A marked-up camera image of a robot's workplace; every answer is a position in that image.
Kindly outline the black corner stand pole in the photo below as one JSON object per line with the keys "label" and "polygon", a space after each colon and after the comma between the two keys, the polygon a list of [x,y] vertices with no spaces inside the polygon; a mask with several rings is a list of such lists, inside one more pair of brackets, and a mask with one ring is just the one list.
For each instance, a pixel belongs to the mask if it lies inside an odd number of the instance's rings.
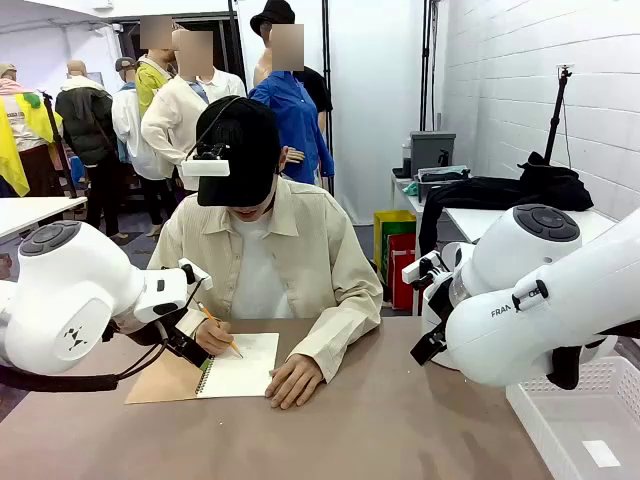
{"label": "black corner stand pole", "polygon": [[420,129],[426,130],[428,120],[428,84],[429,60],[431,50],[431,34],[433,32],[433,15],[436,0],[423,0],[422,22],[422,57],[420,81]]}

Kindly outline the black light stand pole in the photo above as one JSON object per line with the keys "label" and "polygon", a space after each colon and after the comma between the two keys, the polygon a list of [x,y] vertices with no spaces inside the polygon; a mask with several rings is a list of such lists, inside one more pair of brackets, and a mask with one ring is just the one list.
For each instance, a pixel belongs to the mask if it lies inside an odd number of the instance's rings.
{"label": "black light stand pole", "polygon": [[[323,51],[323,74],[329,98],[331,99],[331,56],[330,56],[330,28],[329,28],[329,0],[321,0],[322,13],[322,51]],[[332,132],[332,111],[326,112],[326,141],[329,152],[333,156],[333,132]],[[334,195],[334,176],[327,178],[328,191]]]}

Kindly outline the brown spiral notebook white pages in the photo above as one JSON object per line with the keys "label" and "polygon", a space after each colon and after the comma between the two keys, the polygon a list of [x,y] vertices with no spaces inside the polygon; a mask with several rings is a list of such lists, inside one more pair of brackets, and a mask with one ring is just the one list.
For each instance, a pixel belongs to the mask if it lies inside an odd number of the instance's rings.
{"label": "brown spiral notebook white pages", "polygon": [[192,399],[262,396],[271,382],[279,343],[277,333],[237,334],[241,355],[232,350],[200,369],[172,353],[164,353],[138,377],[128,404]]}

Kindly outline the mannequin in yellow-green shirt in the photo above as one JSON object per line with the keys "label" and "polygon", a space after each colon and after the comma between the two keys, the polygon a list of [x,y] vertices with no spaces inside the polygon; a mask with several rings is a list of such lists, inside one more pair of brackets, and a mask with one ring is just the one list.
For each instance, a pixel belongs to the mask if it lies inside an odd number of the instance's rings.
{"label": "mannequin in yellow-green shirt", "polygon": [[146,16],[140,20],[140,48],[135,86],[139,114],[143,117],[156,93],[174,76],[176,61],[172,39],[174,22],[170,16]]}

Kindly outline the black clothing pile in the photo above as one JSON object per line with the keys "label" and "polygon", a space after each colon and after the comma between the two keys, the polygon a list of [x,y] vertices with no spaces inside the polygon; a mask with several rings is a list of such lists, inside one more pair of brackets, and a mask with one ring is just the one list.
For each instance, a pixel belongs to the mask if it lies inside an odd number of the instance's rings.
{"label": "black clothing pile", "polygon": [[418,235],[420,252],[426,254],[436,247],[437,222],[445,207],[504,211],[537,203],[580,212],[594,206],[577,172],[546,164],[537,152],[520,168],[519,179],[474,176],[430,191]]}

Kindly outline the black bucket hat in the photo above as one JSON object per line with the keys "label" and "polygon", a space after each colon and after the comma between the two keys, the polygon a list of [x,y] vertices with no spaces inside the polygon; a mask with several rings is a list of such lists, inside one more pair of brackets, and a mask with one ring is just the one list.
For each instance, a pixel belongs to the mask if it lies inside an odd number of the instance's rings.
{"label": "black bucket hat", "polygon": [[295,13],[287,0],[267,0],[263,10],[250,20],[250,27],[258,36],[263,23],[294,24]]}

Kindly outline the white side table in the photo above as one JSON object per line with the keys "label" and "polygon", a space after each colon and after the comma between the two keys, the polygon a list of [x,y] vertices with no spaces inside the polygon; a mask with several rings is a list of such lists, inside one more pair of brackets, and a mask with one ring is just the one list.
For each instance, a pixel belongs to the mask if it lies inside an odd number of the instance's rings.
{"label": "white side table", "polygon": [[[394,174],[391,174],[391,208],[400,209],[400,203],[405,204],[405,208],[416,218],[416,235],[419,235],[424,207],[416,197],[409,196],[404,192],[404,188],[409,183],[408,179],[398,179]],[[501,214],[500,210],[461,208],[444,208],[442,211],[445,224],[453,225],[458,231],[456,241],[464,239],[467,243],[477,241]],[[585,212],[569,212],[568,215],[577,222],[584,242],[593,240],[616,223],[615,220],[611,220],[593,209]]]}

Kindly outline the yellow pencil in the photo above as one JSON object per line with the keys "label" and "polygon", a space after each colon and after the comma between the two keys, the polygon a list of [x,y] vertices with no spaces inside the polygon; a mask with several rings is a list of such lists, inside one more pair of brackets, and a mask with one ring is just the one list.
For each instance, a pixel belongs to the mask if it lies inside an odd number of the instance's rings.
{"label": "yellow pencil", "polygon": [[[196,302],[199,310],[204,313],[206,315],[206,317],[214,322],[218,327],[220,327],[221,325],[221,321],[219,319],[217,319],[216,317],[214,317],[209,310],[204,306],[204,304],[202,302]],[[237,346],[237,344],[235,342],[228,342],[230,348],[237,354],[239,355],[241,358],[244,358],[244,356],[242,355],[241,351],[239,350],[239,347]]]}

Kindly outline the black baseball cap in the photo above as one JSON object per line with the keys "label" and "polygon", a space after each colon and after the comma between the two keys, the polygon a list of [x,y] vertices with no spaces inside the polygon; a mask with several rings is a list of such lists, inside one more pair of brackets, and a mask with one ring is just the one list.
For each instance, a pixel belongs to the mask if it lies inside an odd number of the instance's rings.
{"label": "black baseball cap", "polygon": [[226,96],[202,112],[196,124],[196,155],[205,163],[226,161],[227,175],[201,175],[197,201],[206,207],[253,207],[271,191],[281,144],[275,113],[266,105]]}

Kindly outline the white perforated plastic basket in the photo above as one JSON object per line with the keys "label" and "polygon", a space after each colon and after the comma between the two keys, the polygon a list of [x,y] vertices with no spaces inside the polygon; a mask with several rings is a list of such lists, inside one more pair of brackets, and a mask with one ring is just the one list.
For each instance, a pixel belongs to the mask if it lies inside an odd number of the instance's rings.
{"label": "white perforated plastic basket", "polygon": [[640,370],[627,359],[582,365],[570,391],[541,377],[506,398],[555,480],[640,480]]}

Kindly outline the black thin stand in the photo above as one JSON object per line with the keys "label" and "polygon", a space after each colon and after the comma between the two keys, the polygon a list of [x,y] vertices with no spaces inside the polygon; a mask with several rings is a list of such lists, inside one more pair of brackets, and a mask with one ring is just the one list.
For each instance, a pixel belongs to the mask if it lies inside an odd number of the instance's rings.
{"label": "black thin stand", "polygon": [[75,199],[75,198],[78,197],[78,195],[77,195],[77,191],[76,191],[76,188],[75,188],[72,176],[71,176],[71,170],[70,170],[70,167],[69,167],[69,163],[68,163],[68,160],[67,160],[65,149],[63,147],[62,136],[59,133],[58,126],[57,126],[57,123],[56,123],[56,118],[54,116],[54,111],[53,111],[52,103],[51,103],[52,97],[48,93],[43,91],[43,90],[40,90],[40,93],[41,93],[41,95],[43,97],[45,108],[46,108],[47,115],[48,115],[48,118],[49,118],[49,122],[50,122],[50,125],[51,125],[51,130],[52,130],[52,135],[53,135],[53,144],[54,144],[55,150],[56,150],[56,152],[58,154],[58,158],[60,160],[60,164],[61,164],[64,176],[65,176],[65,179],[66,179],[66,191],[69,193],[69,195],[70,195],[70,197],[72,199]]}

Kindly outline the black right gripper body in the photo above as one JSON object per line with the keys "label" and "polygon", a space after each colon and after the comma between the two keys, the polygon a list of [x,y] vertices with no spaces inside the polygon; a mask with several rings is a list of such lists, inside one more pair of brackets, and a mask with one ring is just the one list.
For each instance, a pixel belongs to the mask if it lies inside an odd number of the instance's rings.
{"label": "black right gripper body", "polygon": [[449,287],[453,274],[437,274],[432,283],[424,290],[422,300],[422,330],[431,331],[443,320],[446,320],[453,310],[449,298]]}

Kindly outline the person's right hand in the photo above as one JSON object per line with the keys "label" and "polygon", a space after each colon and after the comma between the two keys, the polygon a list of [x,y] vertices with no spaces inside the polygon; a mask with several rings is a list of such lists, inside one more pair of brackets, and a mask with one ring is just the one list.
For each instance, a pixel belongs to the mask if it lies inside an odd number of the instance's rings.
{"label": "person's right hand", "polygon": [[210,355],[217,356],[230,348],[234,342],[230,330],[231,325],[228,322],[205,319],[196,329],[195,341]]}

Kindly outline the dark grey tray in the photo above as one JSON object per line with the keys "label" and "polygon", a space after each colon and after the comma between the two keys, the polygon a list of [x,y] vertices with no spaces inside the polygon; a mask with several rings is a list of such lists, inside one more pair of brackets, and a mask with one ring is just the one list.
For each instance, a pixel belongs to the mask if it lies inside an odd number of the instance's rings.
{"label": "dark grey tray", "polygon": [[455,182],[468,179],[469,175],[470,170],[464,165],[422,168],[415,175],[415,180],[420,183]]}

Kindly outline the mannequin in white shirt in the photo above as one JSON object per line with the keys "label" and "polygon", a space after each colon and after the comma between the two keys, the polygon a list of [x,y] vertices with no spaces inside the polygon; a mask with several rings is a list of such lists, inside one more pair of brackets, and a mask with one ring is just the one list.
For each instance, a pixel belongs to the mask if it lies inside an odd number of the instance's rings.
{"label": "mannequin in white shirt", "polygon": [[177,169],[184,190],[198,189],[182,163],[196,144],[196,123],[206,107],[229,95],[244,97],[242,79],[213,65],[212,34],[178,29],[172,33],[177,75],[161,87],[141,120],[141,134],[162,164]]}

